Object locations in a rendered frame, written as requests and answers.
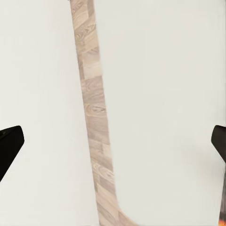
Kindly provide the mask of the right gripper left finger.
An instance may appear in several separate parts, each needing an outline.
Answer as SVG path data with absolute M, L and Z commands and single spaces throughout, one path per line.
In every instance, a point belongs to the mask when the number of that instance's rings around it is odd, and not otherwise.
M 23 145 L 20 125 L 0 130 L 0 182 Z

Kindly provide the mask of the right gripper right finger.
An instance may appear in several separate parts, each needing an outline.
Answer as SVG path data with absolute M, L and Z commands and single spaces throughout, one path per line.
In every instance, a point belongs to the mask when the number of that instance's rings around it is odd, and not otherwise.
M 226 127 L 215 125 L 211 142 L 226 163 Z

